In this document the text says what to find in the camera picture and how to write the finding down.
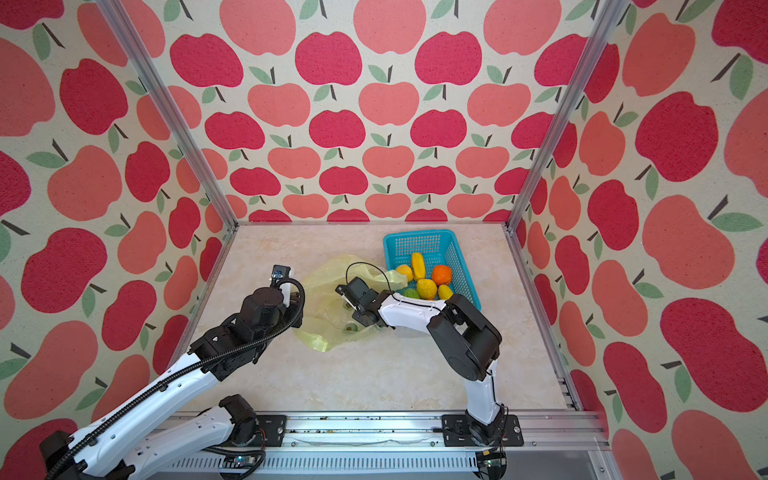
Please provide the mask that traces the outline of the orange toy fruit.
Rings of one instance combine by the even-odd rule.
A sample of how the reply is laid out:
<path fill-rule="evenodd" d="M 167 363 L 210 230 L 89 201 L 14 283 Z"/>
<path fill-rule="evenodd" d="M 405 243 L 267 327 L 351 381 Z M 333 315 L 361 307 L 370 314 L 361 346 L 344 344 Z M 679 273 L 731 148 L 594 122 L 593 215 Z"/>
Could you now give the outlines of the orange toy fruit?
<path fill-rule="evenodd" d="M 396 271 L 403 275 L 408 282 L 412 282 L 414 280 L 413 270 L 409 265 L 403 264 L 399 265 L 396 268 Z"/>

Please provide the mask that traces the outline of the yellow translucent plastic bag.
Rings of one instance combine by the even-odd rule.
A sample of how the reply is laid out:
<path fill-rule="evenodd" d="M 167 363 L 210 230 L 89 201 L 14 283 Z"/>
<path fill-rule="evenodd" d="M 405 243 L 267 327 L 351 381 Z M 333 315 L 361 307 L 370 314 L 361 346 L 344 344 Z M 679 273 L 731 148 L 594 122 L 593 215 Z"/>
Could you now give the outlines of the yellow translucent plastic bag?
<path fill-rule="evenodd" d="M 395 270 L 381 269 L 355 255 L 340 255 L 326 261 L 300 280 L 306 304 L 302 325 L 294 334 L 306 347 L 325 353 L 380 331 L 377 326 L 357 323 L 352 318 L 351 306 L 335 291 L 338 285 L 346 285 L 355 277 L 378 292 L 387 287 L 398 291 L 407 286 L 406 278 Z"/>

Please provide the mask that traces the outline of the yellow toy lemon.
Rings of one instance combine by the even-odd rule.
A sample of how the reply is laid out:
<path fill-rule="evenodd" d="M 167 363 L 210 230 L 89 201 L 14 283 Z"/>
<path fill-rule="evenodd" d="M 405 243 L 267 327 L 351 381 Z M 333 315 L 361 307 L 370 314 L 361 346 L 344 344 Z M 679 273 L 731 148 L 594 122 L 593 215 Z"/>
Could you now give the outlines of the yellow toy lemon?
<path fill-rule="evenodd" d="M 440 285 L 437 292 L 440 300 L 448 300 L 454 295 L 453 290 L 447 284 Z"/>

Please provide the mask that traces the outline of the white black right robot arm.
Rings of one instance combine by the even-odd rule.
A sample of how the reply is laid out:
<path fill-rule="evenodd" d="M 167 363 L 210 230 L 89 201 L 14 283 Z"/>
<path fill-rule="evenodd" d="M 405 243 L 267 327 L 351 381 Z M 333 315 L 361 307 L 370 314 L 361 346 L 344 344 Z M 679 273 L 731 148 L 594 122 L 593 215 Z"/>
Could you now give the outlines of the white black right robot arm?
<path fill-rule="evenodd" d="M 506 410 L 497 400 L 495 374 L 502 336 L 462 295 L 423 300 L 377 292 L 356 277 L 336 287 L 363 326 L 406 328 L 430 335 L 451 369 L 465 380 L 464 430 L 479 446 L 496 446 L 505 432 Z"/>

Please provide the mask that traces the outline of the red-orange toy persimmon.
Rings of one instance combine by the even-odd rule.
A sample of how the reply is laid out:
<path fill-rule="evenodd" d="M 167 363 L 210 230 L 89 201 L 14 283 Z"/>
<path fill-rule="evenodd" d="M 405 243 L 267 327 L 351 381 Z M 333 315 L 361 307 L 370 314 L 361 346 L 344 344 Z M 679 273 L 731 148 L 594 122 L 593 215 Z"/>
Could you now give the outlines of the red-orange toy persimmon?
<path fill-rule="evenodd" d="M 437 285 L 449 285 L 452 282 L 453 271 L 447 265 L 436 265 L 432 270 L 431 279 Z"/>

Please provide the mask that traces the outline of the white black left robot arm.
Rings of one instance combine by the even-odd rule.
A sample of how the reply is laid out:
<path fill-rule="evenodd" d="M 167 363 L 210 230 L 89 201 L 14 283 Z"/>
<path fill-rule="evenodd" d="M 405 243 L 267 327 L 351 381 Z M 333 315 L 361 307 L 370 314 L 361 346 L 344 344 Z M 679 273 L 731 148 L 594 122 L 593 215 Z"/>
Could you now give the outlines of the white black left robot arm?
<path fill-rule="evenodd" d="M 73 434 L 45 438 L 40 452 L 49 479 L 139 479 L 189 453 L 267 439 L 258 414 L 230 395 L 190 422 L 156 434 L 180 407 L 256 364 L 273 339 L 301 323 L 306 293 L 292 278 L 248 295 L 240 311 L 195 340 L 165 373 L 113 411 Z"/>

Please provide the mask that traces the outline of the green toy fruit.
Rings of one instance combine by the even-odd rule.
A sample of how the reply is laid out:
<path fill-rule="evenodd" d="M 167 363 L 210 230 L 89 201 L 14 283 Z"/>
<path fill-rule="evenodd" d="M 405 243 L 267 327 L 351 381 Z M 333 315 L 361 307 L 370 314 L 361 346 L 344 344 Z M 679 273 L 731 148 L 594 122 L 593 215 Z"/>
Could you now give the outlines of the green toy fruit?
<path fill-rule="evenodd" d="M 407 288 L 401 292 L 401 294 L 408 298 L 419 299 L 420 296 L 415 289 Z"/>

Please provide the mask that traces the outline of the yellow toy bell pepper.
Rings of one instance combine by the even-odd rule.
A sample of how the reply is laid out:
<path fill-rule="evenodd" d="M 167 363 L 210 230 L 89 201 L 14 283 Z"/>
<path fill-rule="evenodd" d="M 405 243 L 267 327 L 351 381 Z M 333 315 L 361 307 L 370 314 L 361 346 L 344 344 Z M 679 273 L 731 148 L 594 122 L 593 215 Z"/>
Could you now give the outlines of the yellow toy bell pepper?
<path fill-rule="evenodd" d="M 434 300 L 438 296 L 438 286 L 431 279 L 419 279 L 416 283 L 416 291 L 420 299 Z"/>

